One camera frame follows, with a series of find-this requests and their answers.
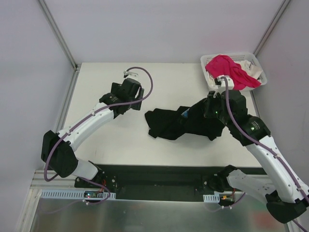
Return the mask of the black daisy print t-shirt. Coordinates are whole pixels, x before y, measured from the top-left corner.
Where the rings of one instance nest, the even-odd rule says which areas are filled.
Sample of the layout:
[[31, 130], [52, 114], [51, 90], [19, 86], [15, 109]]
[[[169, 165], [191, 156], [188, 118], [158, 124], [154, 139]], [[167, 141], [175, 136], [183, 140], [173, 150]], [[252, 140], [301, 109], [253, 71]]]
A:
[[176, 140], [182, 135], [206, 136], [213, 141], [222, 135], [224, 124], [217, 118], [205, 118], [206, 99], [191, 107], [180, 106], [176, 111], [155, 108], [145, 113], [149, 127], [148, 134], [153, 138]]

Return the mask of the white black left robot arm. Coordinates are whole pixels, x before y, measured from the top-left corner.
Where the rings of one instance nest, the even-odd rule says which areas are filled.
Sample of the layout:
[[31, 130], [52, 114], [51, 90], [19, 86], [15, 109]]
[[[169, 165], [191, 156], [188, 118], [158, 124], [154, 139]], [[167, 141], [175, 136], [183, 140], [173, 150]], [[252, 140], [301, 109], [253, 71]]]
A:
[[79, 121], [59, 132], [49, 130], [43, 136], [41, 159], [62, 178], [75, 175], [85, 178], [91, 188], [101, 185], [102, 176], [93, 163], [76, 158], [74, 152], [92, 133], [129, 109], [140, 110], [144, 89], [140, 82], [126, 78], [113, 83], [111, 91]]

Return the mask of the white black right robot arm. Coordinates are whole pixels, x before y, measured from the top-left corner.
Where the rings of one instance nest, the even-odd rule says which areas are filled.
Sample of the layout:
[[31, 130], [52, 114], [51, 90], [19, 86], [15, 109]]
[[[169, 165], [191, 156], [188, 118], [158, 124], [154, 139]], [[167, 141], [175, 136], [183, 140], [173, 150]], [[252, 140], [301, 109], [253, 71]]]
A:
[[279, 151], [270, 130], [262, 119], [248, 114], [246, 98], [235, 90], [210, 91], [203, 100], [205, 119], [216, 119], [260, 163], [271, 180], [265, 184], [232, 165], [224, 167], [208, 180], [217, 192], [239, 189], [264, 203], [280, 223], [288, 223], [306, 212], [309, 187], [288, 164]]

